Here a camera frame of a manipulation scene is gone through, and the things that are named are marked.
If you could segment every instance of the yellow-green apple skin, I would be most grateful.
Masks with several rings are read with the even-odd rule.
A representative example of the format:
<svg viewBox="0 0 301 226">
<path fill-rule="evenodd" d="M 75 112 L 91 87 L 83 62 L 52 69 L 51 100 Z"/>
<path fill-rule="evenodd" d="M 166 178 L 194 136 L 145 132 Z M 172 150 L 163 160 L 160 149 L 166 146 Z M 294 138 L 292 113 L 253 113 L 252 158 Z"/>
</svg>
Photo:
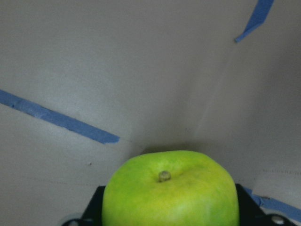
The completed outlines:
<svg viewBox="0 0 301 226">
<path fill-rule="evenodd" d="M 170 172 L 160 182 L 159 173 Z M 235 183 L 207 155 L 148 153 L 124 163 L 103 195 L 103 226 L 238 226 Z"/>
</svg>

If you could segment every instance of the green apple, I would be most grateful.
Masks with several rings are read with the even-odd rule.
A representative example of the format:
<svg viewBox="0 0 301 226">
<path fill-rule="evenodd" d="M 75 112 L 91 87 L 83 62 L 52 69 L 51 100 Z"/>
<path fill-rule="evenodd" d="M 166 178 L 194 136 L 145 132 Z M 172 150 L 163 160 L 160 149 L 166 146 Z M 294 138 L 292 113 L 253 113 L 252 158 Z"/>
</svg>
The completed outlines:
<svg viewBox="0 0 301 226">
<path fill-rule="evenodd" d="M 128 160 L 103 195 L 103 226 L 238 226 L 229 173 L 193 151 L 148 153 Z"/>
</svg>

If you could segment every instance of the gray surface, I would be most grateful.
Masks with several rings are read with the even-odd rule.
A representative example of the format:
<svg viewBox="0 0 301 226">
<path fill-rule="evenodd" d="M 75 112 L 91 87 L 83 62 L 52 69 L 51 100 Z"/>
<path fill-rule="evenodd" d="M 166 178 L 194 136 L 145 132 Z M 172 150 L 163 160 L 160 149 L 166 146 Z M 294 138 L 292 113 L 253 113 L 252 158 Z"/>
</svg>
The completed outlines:
<svg viewBox="0 0 301 226">
<path fill-rule="evenodd" d="M 234 43 L 256 2 L 2 1 L 0 89 L 121 141 L 0 105 L 0 224 L 59 225 L 145 152 L 205 152 L 250 188 L 301 170 L 301 2 Z"/>
</svg>

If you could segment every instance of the apple stem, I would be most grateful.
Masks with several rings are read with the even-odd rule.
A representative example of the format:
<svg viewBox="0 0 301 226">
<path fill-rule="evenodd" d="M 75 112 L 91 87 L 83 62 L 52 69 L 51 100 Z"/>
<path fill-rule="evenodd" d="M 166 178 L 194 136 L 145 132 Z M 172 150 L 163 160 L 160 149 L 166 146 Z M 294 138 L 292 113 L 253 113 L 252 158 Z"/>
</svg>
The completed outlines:
<svg viewBox="0 0 301 226">
<path fill-rule="evenodd" d="M 171 179 L 170 172 L 164 170 L 164 171 L 159 173 L 159 182 L 164 182 L 164 181 L 167 181 L 167 180 L 170 180 L 170 179 Z"/>
</svg>

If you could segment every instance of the painter's tape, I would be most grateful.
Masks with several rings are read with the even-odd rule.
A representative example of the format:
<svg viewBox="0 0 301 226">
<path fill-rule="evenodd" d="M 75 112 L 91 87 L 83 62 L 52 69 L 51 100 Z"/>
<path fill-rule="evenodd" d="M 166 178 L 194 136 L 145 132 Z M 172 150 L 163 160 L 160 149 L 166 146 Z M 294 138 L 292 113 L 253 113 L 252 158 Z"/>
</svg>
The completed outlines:
<svg viewBox="0 0 301 226">
<path fill-rule="evenodd" d="M 3 90 L 0 90 L 0 103 L 29 114 L 35 118 L 48 121 L 57 126 L 76 132 L 92 140 L 96 140 L 102 144 L 116 143 L 120 139 L 120 137 L 114 134 L 106 132 L 102 129 L 98 129 L 61 113 L 49 110 L 34 102 L 17 97 Z"/>
<path fill-rule="evenodd" d="M 236 42 L 240 42 L 248 34 L 264 23 L 269 14 L 269 10 L 273 5 L 273 2 L 274 0 L 258 0 L 244 32 L 235 39 Z"/>
<path fill-rule="evenodd" d="M 252 190 L 249 188 L 244 187 L 244 189 L 259 207 L 280 211 L 280 212 L 286 214 L 286 216 L 288 218 L 301 222 L 301 210 L 300 209 L 298 209 L 294 206 L 288 205 L 284 202 L 278 201 L 276 199 L 263 198 L 263 197 L 254 195 L 254 194 L 252 194 Z"/>
</svg>

